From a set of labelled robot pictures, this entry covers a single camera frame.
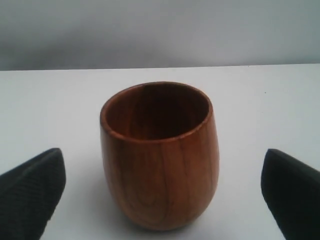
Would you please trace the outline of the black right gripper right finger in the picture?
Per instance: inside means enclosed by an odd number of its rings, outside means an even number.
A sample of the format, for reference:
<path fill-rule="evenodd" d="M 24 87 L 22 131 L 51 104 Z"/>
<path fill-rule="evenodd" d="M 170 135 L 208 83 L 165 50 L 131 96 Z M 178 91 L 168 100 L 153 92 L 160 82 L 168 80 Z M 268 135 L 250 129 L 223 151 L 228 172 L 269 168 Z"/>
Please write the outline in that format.
<path fill-rule="evenodd" d="M 287 240 L 320 238 L 320 172 L 278 149 L 267 150 L 261 193 Z"/>

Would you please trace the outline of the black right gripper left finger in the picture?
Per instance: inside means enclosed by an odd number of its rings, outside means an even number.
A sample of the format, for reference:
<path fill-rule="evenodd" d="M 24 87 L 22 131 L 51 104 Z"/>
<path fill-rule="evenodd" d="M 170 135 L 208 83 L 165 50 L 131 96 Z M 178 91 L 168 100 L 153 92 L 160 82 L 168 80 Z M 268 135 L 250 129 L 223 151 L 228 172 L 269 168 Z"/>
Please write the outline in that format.
<path fill-rule="evenodd" d="M 48 149 L 0 176 L 0 238 L 39 240 L 62 197 L 62 151 Z"/>

